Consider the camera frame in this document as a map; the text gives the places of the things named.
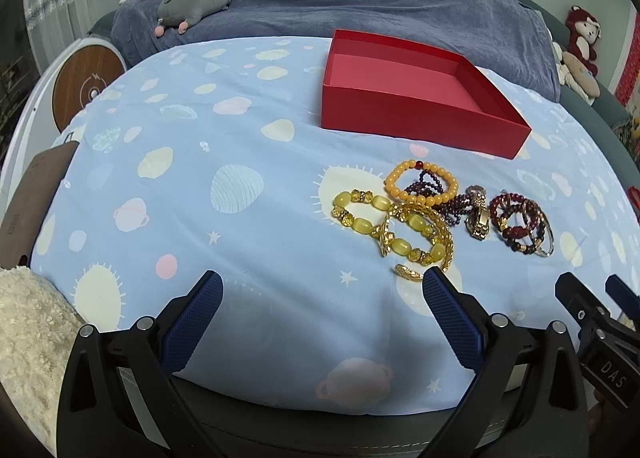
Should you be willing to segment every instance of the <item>blue blanket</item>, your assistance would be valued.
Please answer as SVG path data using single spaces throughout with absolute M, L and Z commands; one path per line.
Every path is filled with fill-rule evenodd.
M 158 315 L 207 269 L 222 276 L 218 313 L 180 376 L 258 404 L 349 414 L 455 406 L 462 368 L 420 283 L 395 253 L 332 218 L 352 189 L 386 196 L 406 159 L 535 199 L 552 225 L 549 258 L 516 254 L 492 230 L 463 225 L 447 276 L 489 312 L 521 326 L 571 316 L 554 284 L 574 273 L 600 300 L 617 274 L 638 293 L 640 229 L 625 191 L 584 129 L 558 104 L 487 77 L 532 132 L 513 161 L 433 143 L 323 130 L 325 38 L 238 38 L 172 48 L 143 61 L 73 119 L 58 142 L 80 146 L 49 210 L 31 268 L 87 322 L 124 329 Z M 398 181 L 408 186 L 419 172 Z M 384 213 L 351 204 L 377 225 Z M 430 243 L 407 225 L 392 230 Z
M 336 28 L 447 48 L 558 102 L 558 75 L 543 22 L 517 0 L 232 0 L 185 35 L 156 38 L 162 0 L 128 0 L 113 43 L 131 66 L 181 44 L 251 36 L 331 37 Z

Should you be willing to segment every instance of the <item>beaded bracelet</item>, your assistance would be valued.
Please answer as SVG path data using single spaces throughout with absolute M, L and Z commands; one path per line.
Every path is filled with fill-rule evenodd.
M 352 213 L 346 210 L 349 203 L 370 203 L 376 209 L 386 210 L 385 220 L 373 226 L 366 218 L 355 218 Z M 354 231 L 370 235 L 380 242 L 380 251 L 383 257 L 393 251 L 398 255 L 405 256 L 414 263 L 424 266 L 436 261 L 444 260 L 443 270 L 447 270 L 453 258 L 453 241 L 449 228 L 440 216 L 425 206 L 410 204 L 391 204 L 390 200 L 384 196 L 376 195 L 370 191 L 343 191 L 334 198 L 334 208 L 332 216 L 345 227 L 351 227 Z M 434 225 L 429 225 L 424 219 L 427 217 Z M 420 232 L 431 244 L 431 251 L 425 252 L 419 248 L 411 247 L 411 244 L 402 238 L 396 238 L 393 232 L 389 232 L 391 218 L 397 218 L 401 222 L 409 224 L 415 231 Z
M 428 218 L 433 226 L 427 224 L 424 217 Z M 412 248 L 411 244 L 402 238 L 389 232 L 389 224 L 392 218 L 408 223 L 415 231 L 419 231 L 427 238 L 433 247 L 430 252 Z M 385 257 L 393 251 L 398 255 L 406 256 L 412 263 L 420 263 L 423 266 L 442 260 L 441 268 L 446 271 L 453 259 L 453 238 L 449 227 L 440 215 L 430 207 L 419 204 L 393 204 L 386 212 L 386 216 L 380 225 L 380 250 Z
M 500 216 L 497 213 L 498 207 L 503 209 L 503 213 Z M 545 258 L 553 253 L 554 238 L 551 225 L 549 225 L 549 221 L 540 206 L 533 200 L 519 194 L 503 191 L 502 194 L 491 200 L 489 211 L 492 223 L 501 232 L 507 247 L 510 247 L 514 252 L 521 252 L 526 255 L 536 253 Z M 508 225 L 509 218 L 516 212 L 522 215 L 526 227 L 510 227 Z M 549 232 L 550 247 L 548 251 L 542 249 L 546 230 Z M 526 237 L 530 238 L 531 245 L 518 241 Z
M 425 182 L 425 175 L 429 175 L 433 183 Z M 421 172 L 419 181 L 409 185 L 405 191 L 425 198 L 444 192 L 436 174 L 427 169 Z M 481 186 L 471 185 L 466 188 L 465 194 L 456 195 L 446 203 L 434 205 L 433 209 L 440 213 L 450 227 L 459 225 L 462 216 L 466 215 L 465 225 L 469 234 L 473 238 L 484 240 L 489 234 L 489 210 L 484 204 L 485 197 L 486 191 Z
M 444 180 L 447 181 L 449 187 L 447 191 L 444 193 L 437 194 L 435 196 L 413 196 L 409 194 L 406 190 L 401 191 L 396 186 L 396 180 L 400 178 L 400 176 L 409 168 L 415 168 L 420 170 L 427 170 L 433 172 L 435 175 L 439 175 Z M 443 167 L 437 167 L 436 164 L 430 164 L 429 162 L 422 161 L 414 161 L 413 159 L 410 161 L 400 162 L 396 166 L 396 168 L 385 178 L 385 189 L 390 196 L 393 198 L 398 198 L 401 201 L 406 201 L 408 203 L 416 203 L 418 205 L 426 205 L 428 207 L 432 207 L 434 205 L 439 205 L 441 203 L 448 202 L 458 193 L 458 181 L 451 175 L 449 171 L 444 169 Z

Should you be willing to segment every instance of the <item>open red box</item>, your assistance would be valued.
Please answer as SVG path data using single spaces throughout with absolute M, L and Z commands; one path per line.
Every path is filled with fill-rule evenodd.
M 322 83 L 322 128 L 430 141 L 513 159 L 531 128 L 464 56 L 338 29 Z

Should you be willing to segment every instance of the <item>yellow beaded bracelet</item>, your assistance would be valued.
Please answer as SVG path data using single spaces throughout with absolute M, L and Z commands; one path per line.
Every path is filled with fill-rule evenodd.
M 370 203 L 376 209 L 386 211 L 385 220 L 380 225 L 374 226 L 366 218 L 354 217 L 346 210 L 346 206 L 352 202 Z M 370 191 L 354 189 L 351 192 L 343 191 L 334 198 L 332 216 L 340 220 L 343 226 L 351 227 L 360 234 L 378 239 L 383 257 L 393 251 L 400 256 L 407 257 L 409 261 L 420 263 L 423 266 L 443 260 L 442 269 L 444 271 L 449 268 L 453 258 L 453 241 L 449 227 L 435 211 L 428 207 L 392 204 L 391 200 L 385 196 L 374 196 Z M 424 217 L 427 217 L 434 225 L 430 225 Z M 395 234 L 389 232 L 388 229 L 391 218 L 397 218 L 421 233 L 431 242 L 433 246 L 431 250 L 426 252 L 417 247 L 411 247 L 408 241 L 396 238 Z
M 433 226 L 428 225 L 424 217 L 428 218 L 433 223 Z M 427 253 L 413 248 L 408 241 L 396 238 L 392 232 L 389 232 L 389 224 L 392 218 L 406 222 L 415 231 L 420 231 L 433 245 L 431 251 Z M 443 271 L 449 268 L 453 260 L 453 238 L 449 231 L 449 226 L 438 213 L 424 205 L 393 204 L 386 211 L 386 216 L 380 225 L 380 233 L 377 238 L 380 241 L 380 251 L 383 257 L 393 251 L 398 255 L 406 256 L 409 261 L 413 263 L 419 262 L 425 267 L 442 260 L 441 268 Z
M 400 178 L 406 170 L 416 167 L 417 169 L 425 169 L 427 171 L 432 171 L 439 177 L 442 177 L 449 184 L 447 191 L 442 194 L 437 194 L 436 196 L 413 196 L 399 189 L 396 186 L 396 180 Z M 441 203 L 448 202 L 453 197 L 458 194 L 458 181 L 456 178 L 451 175 L 449 171 L 444 169 L 444 167 L 438 167 L 436 164 L 430 164 L 429 162 L 422 161 L 414 161 L 413 159 L 410 161 L 400 162 L 396 166 L 396 168 L 385 178 L 385 189 L 387 193 L 393 198 L 397 198 L 403 202 L 415 203 L 418 205 L 426 205 L 428 207 L 433 207 L 434 205 L 439 205 Z

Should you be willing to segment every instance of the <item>wooden round object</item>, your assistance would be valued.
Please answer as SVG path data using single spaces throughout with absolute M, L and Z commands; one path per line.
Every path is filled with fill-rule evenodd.
M 124 67 L 116 53 L 102 45 L 74 52 L 58 73 L 53 88 L 53 119 L 59 131 L 119 76 Z

